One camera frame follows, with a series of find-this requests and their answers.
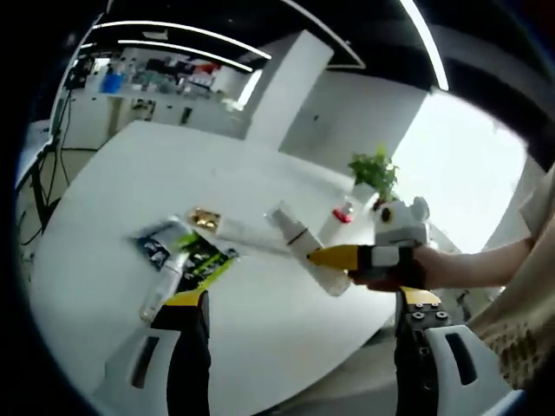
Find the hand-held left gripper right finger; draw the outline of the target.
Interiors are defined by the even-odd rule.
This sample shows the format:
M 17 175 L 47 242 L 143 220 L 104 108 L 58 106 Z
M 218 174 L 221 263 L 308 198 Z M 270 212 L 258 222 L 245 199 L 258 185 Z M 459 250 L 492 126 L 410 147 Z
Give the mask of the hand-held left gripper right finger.
M 482 415 L 506 396 L 498 356 L 438 296 L 402 287 L 396 301 L 398 415 Z

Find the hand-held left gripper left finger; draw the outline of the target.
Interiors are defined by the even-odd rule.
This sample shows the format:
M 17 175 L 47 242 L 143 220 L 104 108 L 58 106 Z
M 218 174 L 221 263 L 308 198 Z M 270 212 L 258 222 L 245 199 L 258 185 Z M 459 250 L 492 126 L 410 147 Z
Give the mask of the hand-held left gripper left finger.
M 105 365 L 105 406 L 117 415 L 208 415 L 209 295 L 168 299 Z

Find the person's right hand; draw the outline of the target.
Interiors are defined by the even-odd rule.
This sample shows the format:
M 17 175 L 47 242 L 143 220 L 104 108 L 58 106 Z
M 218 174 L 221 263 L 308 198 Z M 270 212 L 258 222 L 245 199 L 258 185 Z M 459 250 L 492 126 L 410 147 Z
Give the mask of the person's right hand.
M 432 289 L 434 256 L 436 252 L 425 246 L 402 248 L 405 256 L 397 265 L 388 267 L 380 277 L 371 277 L 363 285 L 381 292 L 396 292 L 401 287 Z

